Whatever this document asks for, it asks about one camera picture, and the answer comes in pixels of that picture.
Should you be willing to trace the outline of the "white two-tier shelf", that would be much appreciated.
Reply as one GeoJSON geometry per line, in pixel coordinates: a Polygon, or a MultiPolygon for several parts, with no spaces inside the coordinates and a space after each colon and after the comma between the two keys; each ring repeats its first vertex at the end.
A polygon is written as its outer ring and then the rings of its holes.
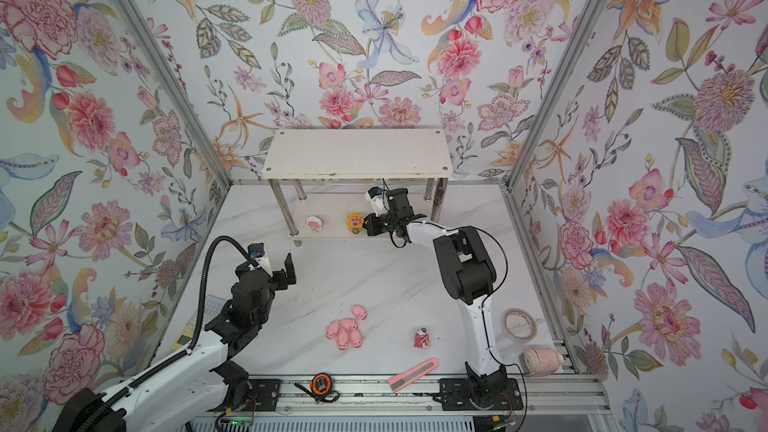
{"type": "Polygon", "coordinates": [[[310,240],[367,240],[348,231],[349,214],[372,212],[364,194],[371,187],[409,187],[411,206],[436,222],[452,163],[440,129],[292,129],[273,137],[262,177],[279,205],[288,236],[310,240]],[[321,217],[312,232],[306,218],[321,217]]]}

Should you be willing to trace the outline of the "pink round pig toy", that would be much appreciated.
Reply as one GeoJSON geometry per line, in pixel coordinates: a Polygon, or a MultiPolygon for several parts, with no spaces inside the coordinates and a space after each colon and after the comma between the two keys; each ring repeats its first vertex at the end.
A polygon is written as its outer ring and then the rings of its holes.
{"type": "Polygon", "coordinates": [[[325,222],[321,217],[311,215],[306,218],[306,225],[312,232],[320,233],[324,229],[325,222]]]}

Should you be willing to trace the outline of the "small red pink figurine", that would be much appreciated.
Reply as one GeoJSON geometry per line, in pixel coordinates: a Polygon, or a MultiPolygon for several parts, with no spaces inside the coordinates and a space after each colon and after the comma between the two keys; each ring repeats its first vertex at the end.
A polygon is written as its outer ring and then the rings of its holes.
{"type": "Polygon", "coordinates": [[[414,348],[429,349],[431,346],[429,332],[426,328],[418,329],[414,334],[414,348]]]}

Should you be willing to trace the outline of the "clear tape roll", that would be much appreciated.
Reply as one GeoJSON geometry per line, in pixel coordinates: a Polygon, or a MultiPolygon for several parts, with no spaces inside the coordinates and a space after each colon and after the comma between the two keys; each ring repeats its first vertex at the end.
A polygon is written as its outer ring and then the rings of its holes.
{"type": "Polygon", "coordinates": [[[507,310],[502,318],[502,326],[507,336],[519,343],[528,343],[538,334],[536,319],[521,309],[507,310]]]}

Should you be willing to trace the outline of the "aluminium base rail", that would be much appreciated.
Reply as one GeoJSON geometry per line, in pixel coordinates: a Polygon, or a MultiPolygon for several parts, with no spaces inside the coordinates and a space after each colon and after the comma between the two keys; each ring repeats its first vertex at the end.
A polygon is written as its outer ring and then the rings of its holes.
{"type": "Polygon", "coordinates": [[[254,415],[421,415],[421,414],[512,414],[516,418],[536,415],[608,415],[607,393],[596,378],[579,374],[555,374],[543,378],[510,376],[507,390],[476,405],[468,386],[458,375],[426,375],[400,392],[394,392],[383,375],[334,375],[333,402],[317,402],[296,387],[307,376],[254,376],[252,391],[238,406],[210,406],[254,415]]]}

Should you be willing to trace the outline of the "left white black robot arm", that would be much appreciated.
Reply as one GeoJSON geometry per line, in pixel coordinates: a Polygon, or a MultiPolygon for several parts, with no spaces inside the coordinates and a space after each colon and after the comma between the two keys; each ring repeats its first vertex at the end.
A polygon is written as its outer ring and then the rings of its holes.
{"type": "Polygon", "coordinates": [[[196,343],[102,392],[86,388],[63,407],[55,431],[174,431],[198,415],[234,410],[255,394],[249,372],[235,357],[255,340],[278,291],[296,283],[291,255],[284,268],[266,260],[236,269],[232,298],[208,322],[196,343]]]}

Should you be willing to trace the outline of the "yellow-haired princess toy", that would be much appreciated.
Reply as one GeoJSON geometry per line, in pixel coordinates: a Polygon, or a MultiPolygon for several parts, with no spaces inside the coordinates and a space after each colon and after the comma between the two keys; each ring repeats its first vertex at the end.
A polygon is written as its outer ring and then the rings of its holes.
{"type": "Polygon", "coordinates": [[[352,234],[360,234],[364,230],[365,217],[360,213],[349,214],[346,218],[347,229],[352,234]]]}

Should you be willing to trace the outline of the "yellow grey calculator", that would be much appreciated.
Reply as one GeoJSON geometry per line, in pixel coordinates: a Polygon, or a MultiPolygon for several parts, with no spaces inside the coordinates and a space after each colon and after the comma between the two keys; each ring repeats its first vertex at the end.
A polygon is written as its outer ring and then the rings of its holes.
{"type": "MultiPolygon", "coordinates": [[[[226,300],[213,295],[207,295],[204,304],[204,313],[202,319],[202,325],[205,326],[208,322],[213,320],[223,309],[226,300]]],[[[187,322],[186,326],[178,336],[178,338],[171,344],[173,351],[179,350],[191,342],[195,327],[197,326],[197,315],[194,314],[187,322]]]]}

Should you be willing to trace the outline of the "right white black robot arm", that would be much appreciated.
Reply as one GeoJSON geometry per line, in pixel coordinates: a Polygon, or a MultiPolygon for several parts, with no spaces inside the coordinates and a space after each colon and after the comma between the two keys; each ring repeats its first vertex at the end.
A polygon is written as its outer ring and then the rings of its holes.
{"type": "Polygon", "coordinates": [[[466,338],[463,401],[480,410],[505,402],[513,412],[523,411],[524,380],[511,377],[511,366],[498,357],[491,310],[498,291],[497,272],[481,238],[483,231],[474,226],[446,227],[416,213],[405,188],[374,186],[364,197],[372,208],[363,219],[369,236],[387,235],[397,248],[421,245],[435,254],[443,287],[458,304],[466,338]]]}

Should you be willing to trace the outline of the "pink striped flat tool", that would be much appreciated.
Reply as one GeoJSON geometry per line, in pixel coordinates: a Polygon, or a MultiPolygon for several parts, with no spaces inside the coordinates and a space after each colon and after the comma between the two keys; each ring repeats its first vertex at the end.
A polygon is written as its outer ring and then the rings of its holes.
{"type": "Polygon", "coordinates": [[[398,393],[404,390],[422,377],[435,371],[439,365],[440,361],[437,358],[430,358],[405,372],[392,376],[388,380],[391,391],[393,393],[398,393]]]}

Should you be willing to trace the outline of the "pink piglet toy cluster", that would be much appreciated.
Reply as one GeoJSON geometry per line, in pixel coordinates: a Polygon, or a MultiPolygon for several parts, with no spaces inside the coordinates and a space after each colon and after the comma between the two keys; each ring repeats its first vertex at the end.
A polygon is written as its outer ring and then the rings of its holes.
{"type": "Polygon", "coordinates": [[[353,318],[344,318],[330,323],[326,328],[325,336],[328,340],[334,340],[340,351],[361,348],[364,341],[358,321],[353,318]]]}

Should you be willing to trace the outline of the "black orange tape measure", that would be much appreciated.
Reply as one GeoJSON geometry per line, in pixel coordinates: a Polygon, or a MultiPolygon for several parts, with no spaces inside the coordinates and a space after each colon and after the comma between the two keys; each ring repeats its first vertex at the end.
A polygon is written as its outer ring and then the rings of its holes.
{"type": "Polygon", "coordinates": [[[295,382],[294,387],[311,397],[317,404],[334,403],[340,398],[340,393],[334,389],[333,380],[327,373],[313,376],[306,384],[295,382]]]}

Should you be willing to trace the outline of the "single pink piglet toy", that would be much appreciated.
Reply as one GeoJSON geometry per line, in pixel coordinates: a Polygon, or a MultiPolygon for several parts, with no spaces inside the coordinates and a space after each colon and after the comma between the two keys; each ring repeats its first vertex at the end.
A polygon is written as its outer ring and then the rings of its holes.
{"type": "Polygon", "coordinates": [[[351,308],[351,312],[356,320],[363,321],[366,320],[368,317],[367,310],[359,304],[355,304],[351,308]]]}

